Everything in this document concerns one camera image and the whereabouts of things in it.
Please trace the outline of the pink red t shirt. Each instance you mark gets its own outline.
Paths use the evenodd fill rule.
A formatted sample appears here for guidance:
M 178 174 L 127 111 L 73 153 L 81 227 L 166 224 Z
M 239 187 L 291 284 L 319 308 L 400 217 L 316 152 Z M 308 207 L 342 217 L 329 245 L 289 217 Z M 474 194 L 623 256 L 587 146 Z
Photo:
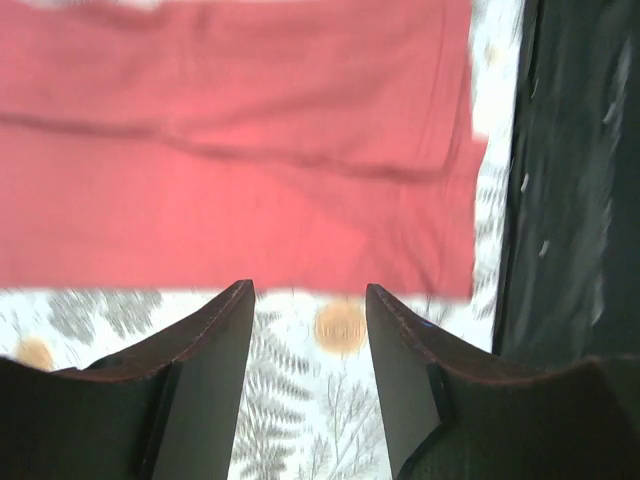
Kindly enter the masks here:
M 467 299 L 468 1 L 1 5 L 1 283 Z

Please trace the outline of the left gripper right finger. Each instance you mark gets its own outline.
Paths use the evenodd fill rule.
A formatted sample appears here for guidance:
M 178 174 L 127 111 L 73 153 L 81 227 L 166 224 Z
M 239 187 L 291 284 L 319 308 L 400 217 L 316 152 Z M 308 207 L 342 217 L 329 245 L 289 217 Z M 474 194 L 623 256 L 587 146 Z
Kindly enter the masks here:
M 377 284 L 366 319 L 397 479 L 635 479 L 639 361 L 545 371 L 487 353 Z

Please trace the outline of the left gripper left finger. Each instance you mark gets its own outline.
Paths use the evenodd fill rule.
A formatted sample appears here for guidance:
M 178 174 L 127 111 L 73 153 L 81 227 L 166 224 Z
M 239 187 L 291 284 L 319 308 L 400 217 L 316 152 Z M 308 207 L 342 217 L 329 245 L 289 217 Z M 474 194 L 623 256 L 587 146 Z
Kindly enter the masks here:
M 241 280 L 84 369 L 1 362 L 5 479 L 224 479 L 254 320 Z

